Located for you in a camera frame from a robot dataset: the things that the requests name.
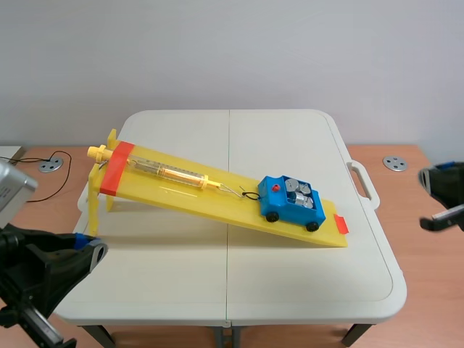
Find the white folding table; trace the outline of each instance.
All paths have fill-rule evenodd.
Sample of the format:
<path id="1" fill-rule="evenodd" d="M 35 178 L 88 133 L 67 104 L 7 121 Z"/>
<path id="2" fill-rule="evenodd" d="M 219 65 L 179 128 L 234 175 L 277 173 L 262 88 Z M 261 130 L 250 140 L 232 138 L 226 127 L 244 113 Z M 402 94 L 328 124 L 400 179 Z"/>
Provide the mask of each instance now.
<path id="1" fill-rule="evenodd" d="M 111 212 L 100 204 L 109 253 L 56 312 L 105 347 L 112 340 L 103 325 L 356 323 L 343 340 L 349 346 L 405 303 L 402 271 L 375 214 L 380 200 L 327 114 L 145 111 L 128 118 L 119 139 L 258 180 L 310 182 L 335 203 L 350 232 L 347 248 L 325 248 L 122 199 Z M 349 169 L 369 199 L 358 194 Z M 86 189 L 78 205 L 75 230 L 83 232 Z M 237 347 L 239 329 L 234 333 Z"/>

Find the table handle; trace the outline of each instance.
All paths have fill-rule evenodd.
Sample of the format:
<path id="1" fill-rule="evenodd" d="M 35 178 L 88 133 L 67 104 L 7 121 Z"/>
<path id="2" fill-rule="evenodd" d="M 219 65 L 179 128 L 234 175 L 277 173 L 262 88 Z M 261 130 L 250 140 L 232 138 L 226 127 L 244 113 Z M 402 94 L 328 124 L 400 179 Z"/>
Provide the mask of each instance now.
<path id="1" fill-rule="evenodd" d="M 376 188 L 369 177 L 368 171 L 358 161 L 351 161 L 348 163 L 348 168 L 353 170 L 357 177 L 360 179 L 362 188 L 365 194 L 368 196 L 370 205 L 374 210 L 380 206 L 380 197 L 377 194 Z"/>

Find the table leg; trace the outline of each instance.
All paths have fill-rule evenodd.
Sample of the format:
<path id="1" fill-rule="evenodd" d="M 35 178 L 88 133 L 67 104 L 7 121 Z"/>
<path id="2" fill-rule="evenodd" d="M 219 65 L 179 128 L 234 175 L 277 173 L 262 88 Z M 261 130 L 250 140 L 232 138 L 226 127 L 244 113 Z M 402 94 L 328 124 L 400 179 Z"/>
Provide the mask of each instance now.
<path id="1" fill-rule="evenodd" d="M 211 327 L 215 335 L 216 348 L 224 348 L 227 342 L 232 342 L 232 348 L 240 348 L 240 331 L 244 326 L 232 326 L 232 336 L 224 335 L 224 328 L 222 326 Z"/>
<path id="2" fill-rule="evenodd" d="M 372 324 L 354 324 L 347 332 L 341 342 L 346 346 L 350 347 L 357 341 L 370 327 Z"/>
<path id="3" fill-rule="evenodd" d="M 234 326 L 232 328 L 232 348 L 240 348 L 240 333 L 243 326 Z"/>
<path id="4" fill-rule="evenodd" d="M 103 348 L 116 348 L 116 343 L 109 332 L 101 325 L 81 326 L 95 341 L 99 342 Z"/>
<path id="5" fill-rule="evenodd" d="M 216 348 L 224 348 L 225 337 L 224 337 L 224 328 L 222 326 L 213 326 L 212 332 L 215 335 L 215 345 Z"/>

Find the metal bracket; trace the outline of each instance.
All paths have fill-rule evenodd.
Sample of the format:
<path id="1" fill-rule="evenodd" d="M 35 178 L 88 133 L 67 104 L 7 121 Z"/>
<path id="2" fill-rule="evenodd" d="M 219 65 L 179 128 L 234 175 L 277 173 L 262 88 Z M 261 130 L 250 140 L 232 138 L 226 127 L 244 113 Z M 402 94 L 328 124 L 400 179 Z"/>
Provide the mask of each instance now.
<path id="1" fill-rule="evenodd" d="M 63 166 L 63 159 L 61 157 L 52 157 L 49 161 L 40 162 L 38 165 L 38 170 L 41 173 L 50 173 L 54 172 L 57 169 L 60 169 Z"/>
<path id="2" fill-rule="evenodd" d="M 385 167 L 395 172 L 404 172 L 407 169 L 406 161 L 398 156 L 387 156 L 383 160 Z"/>

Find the yellow ramp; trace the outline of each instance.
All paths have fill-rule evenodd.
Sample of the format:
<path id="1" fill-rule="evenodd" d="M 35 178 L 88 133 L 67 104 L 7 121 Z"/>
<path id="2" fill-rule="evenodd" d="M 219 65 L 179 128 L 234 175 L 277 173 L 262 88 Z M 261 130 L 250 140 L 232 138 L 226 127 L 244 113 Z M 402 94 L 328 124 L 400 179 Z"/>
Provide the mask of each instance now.
<path id="1" fill-rule="evenodd" d="M 208 175 L 210 180 L 223 183 L 239 193 L 242 192 L 240 186 L 245 191 L 257 192 L 259 181 L 255 179 L 246 178 L 140 146 L 135 146 L 131 154 Z M 98 170 L 98 168 L 94 169 L 91 173 L 92 178 L 89 177 L 89 187 L 95 193 L 95 191 L 99 190 L 107 166 L 104 166 L 101 170 Z M 235 194 L 224 192 L 217 188 L 207 187 L 201 190 L 195 186 L 141 173 L 129 167 L 123 172 L 116 196 L 301 241 L 331 247 L 347 246 L 345 236 L 339 233 L 336 226 L 334 219 L 334 214 L 336 214 L 335 206 L 332 202 L 326 200 L 322 200 L 326 221 L 316 232 L 308 232 L 301 225 L 283 221 L 269 223 L 260 214 L 260 203 L 258 201 L 246 197 L 240 198 Z M 93 208 L 89 209 L 89 215 L 92 215 Z"/>

